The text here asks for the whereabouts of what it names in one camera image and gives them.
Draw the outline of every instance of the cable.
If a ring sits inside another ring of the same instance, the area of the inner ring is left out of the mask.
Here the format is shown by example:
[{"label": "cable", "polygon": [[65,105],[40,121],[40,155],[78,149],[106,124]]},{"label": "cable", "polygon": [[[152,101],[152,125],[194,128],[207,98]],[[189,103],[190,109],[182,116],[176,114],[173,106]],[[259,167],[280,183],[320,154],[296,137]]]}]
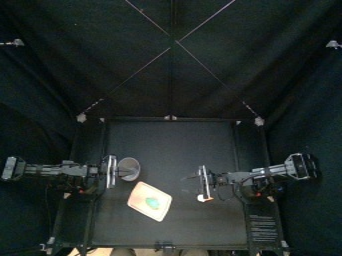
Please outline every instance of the cable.
[{"label": "cable", "polygon": [[49,186],[49,183],[46,183],[46,186],[45,186],[45,206],[46,206],[46,212],[48,212],[48,234],[49,234],[49,237],[52,236],[52,225],[50,225],[50,212],[49,212],[49,206],[48,206],[48,186]]}]

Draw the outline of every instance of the black tent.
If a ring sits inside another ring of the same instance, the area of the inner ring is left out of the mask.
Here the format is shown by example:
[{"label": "black tent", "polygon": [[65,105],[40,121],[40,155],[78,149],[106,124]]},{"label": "black tent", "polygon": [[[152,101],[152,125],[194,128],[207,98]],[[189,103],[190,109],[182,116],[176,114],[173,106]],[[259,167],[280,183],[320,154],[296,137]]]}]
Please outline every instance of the black tent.
[{"label": "black tent", "polygon": [[[160,121],[153,133],[169,129],[172,145],[177,121],[260,117],[272,164],[309,152],[321,171],[319,183],[287,188],[285,241],[299,255],[339,255],[342,49],[325,47],[342,43],[339,0],[2,0],[0,21],[1,162],[80,155],[98,118]],[[193,133],[213,136],[205,129]],[[0,184],[0,252],[48,239],[44,194],[38,181]]]}]

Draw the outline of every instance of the robotic arm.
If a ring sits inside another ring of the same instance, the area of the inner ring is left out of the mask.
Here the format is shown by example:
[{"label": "robotic arm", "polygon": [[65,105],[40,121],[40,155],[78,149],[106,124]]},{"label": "robotic arm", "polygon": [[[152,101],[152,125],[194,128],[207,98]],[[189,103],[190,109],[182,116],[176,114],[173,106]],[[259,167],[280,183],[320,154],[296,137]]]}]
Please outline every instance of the robotic arm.
[{"label": "robotic arm", "polygon": [[227,185],[231,185],[232,189],[235,187],[240,188],[237,191],[243,189],[249,190],[248,197],[259,197],[277,180],[307,180],[316,178],[316,166],[309,154],[296,153],[288,156],[283,164],[255,168],[251,172],[215,174],[205,169],[205,166],[200,166],[194,175],[188,178],[194,177],[200,179],[197,200],[205,202],[213,199],[211,188],[215,190],[216,187]]},{"label": "robotic arm", "polygon": [[114,155],[105,156],[100,165],[80,165],[73,161],[62,161],[60,165],[28,164],[19,157],[11,156],[6,158],[1,180],[46,178],[64,192],[101,194],[105,189],[113,188],[117,177],[125,180],[129,178],[130,181],[137,178],[138,172],[140,166],[133,158],[124,158],[116,164]]}]

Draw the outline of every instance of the small white object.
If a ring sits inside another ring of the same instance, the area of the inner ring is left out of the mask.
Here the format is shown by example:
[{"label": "small white object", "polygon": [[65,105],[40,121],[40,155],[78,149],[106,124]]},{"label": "small white object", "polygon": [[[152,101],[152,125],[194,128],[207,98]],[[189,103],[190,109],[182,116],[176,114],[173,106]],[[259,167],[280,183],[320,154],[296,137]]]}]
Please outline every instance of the small white object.
[{"label": "small white object", "polygon": [[203,194],[199,194],[199,195],[197,195],[197,201],[201,202],[201,203],[204,203],[204,202],[207,202],[207,201],[209,201],[209,200],[212,200],[212,199],[213,199],[212,197],[209,197],[208,199],[204,199]]},{"label": "small white object", "polygon": [[86,121],[86,115],[84,113],[80,113],[76,118],[78,123],[84,123]]},{"label": "small white object", "polygon": [[263,126],[264,125],[264,120],[257,116],[256,118],[255,118],[255,125],[256,126]]}]

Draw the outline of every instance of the black fabric wall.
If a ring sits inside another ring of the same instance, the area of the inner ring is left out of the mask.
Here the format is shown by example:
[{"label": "black fabric wall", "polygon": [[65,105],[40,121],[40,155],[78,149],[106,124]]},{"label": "black fabric wall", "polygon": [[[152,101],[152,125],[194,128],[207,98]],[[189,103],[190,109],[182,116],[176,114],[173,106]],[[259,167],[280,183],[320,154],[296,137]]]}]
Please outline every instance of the black fabric wall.
[{"label": "black fabric wall", "polygon": [[301,73],[283,116],[268,130],[273,163],[297,151],[319,160],[321,178],[288,185],[280,204],[285,238],[300,255],[340,255],[342,52],[324,50]]},{"label": "black fabric wall", "polygon": [[[17,38],[15,30],[1,16],[1,41]],[[14,47],[0,50],[0,168],[7,156],[28,163],[60,163],[68,159],[74,121],[65,98],[53,89],[32,51]],[[56,194],[48,191],[50,220]],[[0,183],[0,253],[36,246],[48,239],[49,218],[45,183]]]}]

